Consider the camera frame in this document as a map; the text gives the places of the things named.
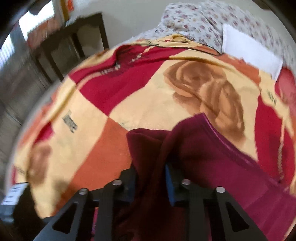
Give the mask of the maroon garment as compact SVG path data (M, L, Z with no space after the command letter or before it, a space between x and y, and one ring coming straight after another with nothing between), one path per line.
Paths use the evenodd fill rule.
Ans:
M138 184L131 207L117 217L116 240L185 240L185 210L172 207L167 194L170 163L201 187L224 187L268 240L282 240L292 225L295 198L218 134L204 114L171 131L136 129L126 137Z

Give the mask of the red orange patchwork blanket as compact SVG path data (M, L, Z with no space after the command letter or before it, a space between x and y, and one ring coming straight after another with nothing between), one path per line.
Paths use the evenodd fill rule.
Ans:
M64 78L18 143L16 183L40 217L78 189L97 189L132 161L126 133L171 130L195 114L295 194L295 111L269 73L170 35L95 54Z

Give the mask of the red heart cushion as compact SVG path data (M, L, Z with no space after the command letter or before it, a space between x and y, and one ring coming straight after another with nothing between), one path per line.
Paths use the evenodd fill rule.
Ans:
M295 77L286 67L281 69L275 83L275 92L290 107L290 110L295 111Z

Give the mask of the white pillow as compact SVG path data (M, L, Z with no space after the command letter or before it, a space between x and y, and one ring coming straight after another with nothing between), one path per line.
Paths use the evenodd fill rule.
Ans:
M223 24L222 52L269 73L273 80L278 79L283 67L280 57L254 38L227 24Z

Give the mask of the dark wooden side table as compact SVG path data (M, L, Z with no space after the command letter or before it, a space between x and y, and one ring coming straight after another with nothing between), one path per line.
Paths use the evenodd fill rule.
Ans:
M52 53L58 50L61 43L67 42L70 44L70 48L74 50L77 59L84 60L86 56L78 38L78 31L85 26L98 28L103 49L109 49L102 12L99 11L88 16L79 16L74 22L63 26L56 32L50 34L49 37L46 37L46 39L43 40L41 44L32 51L32 59L37 66L37 69L41 72L48 83L53 83L53 80L47 74L45 67L41 64L40 57L45 57L55 75L60 81L62 81L64 76L55 59L53 58Z

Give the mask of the window with blinds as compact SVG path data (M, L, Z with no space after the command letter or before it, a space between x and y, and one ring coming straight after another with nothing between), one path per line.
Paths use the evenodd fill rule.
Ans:
M28 39L28 34L32 30L34 30L38 25L44 23L46 20L52 18L54 15L55 11L52 1L46 3L37 15L33 15L30 12L25 13L18 22L25 41ZM15 48L11 40L11 35L8 34L3 45L1 46L1 68L3 68L5 63L10 59L14 52Z

